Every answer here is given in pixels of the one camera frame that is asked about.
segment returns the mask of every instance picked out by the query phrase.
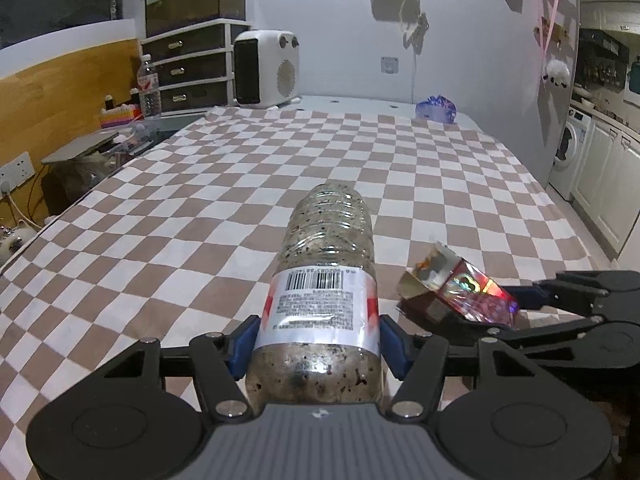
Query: dirty plastic bottle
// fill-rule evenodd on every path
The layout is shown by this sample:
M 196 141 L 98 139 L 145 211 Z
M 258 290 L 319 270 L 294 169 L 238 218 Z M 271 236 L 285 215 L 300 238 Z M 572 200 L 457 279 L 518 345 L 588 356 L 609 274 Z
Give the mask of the dirty plastic bottle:
M 138 69 L 138 87 L 140 88 L 140 108 L 145 119 L 159 117 L 162 113 L 160 82 L 156 67 L 151 63 L 151 54 L 142 56 L 142 64 Z
M 382 400 L 371 218 L 348 186 L 316 186 L 294 209 L 245 385 L 257 412 Z

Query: bottle label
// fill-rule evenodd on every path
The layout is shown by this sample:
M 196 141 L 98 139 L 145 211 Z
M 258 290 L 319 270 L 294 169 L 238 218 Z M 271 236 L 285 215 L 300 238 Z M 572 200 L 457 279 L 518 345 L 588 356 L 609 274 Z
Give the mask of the bottle label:
M 138 78 L 138 86 L 140 87 L 140 90 L 143 92 L 149 91 L 152 88 L 158 88 L 159 86 L 158 74 L 146 74 L 146 75 L 140 76 Z
M 375 280 L 357 267 L 306 266 L 277 273 L 255 348 L 277 343 L 348 345 L 379 356 Z

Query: checkered tablecloth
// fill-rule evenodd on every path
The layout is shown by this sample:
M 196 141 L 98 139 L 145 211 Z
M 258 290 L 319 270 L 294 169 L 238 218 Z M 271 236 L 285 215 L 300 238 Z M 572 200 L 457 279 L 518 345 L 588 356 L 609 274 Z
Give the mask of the checkered tablecloth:
M 0 277 L 0 478 L 36 478 L 31 417 L 136 339 L 181 346 L 261 314 L 293 207 L 327 180 L 372 211 L 380 311 L 395 319 L 401 273 L 436 240 L 505 285 L 591 268 L 545 191 L 479 132 L 216 108 L 103 181 Z M 188 380 L 168 389 L 195 403 Z

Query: barcode number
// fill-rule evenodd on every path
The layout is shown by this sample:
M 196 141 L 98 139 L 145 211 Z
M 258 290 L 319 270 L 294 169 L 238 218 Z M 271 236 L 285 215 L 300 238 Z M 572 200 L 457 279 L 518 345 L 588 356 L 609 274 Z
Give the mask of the barcode number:
M 344 275 L 340 269 L 322 269 L 307 272 L 294 270 L 287 278 L 284 290 L 300 290 L 301 288 L 342 288 Z

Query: screw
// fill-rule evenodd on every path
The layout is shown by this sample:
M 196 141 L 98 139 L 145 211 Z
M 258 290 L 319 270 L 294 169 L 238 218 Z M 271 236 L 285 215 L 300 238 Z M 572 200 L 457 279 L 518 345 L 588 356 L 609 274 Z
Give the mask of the screw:
M 246 410 L 248 410 L 248 406 L 242 400 L 223 400 L 216 405 L 216 411 L 229 418 L 244 415 Z
M 415 418 L 422 415 L 424 408 L 414 400 L 400 400 L 391 407 L 391 411 L 402 418 Z

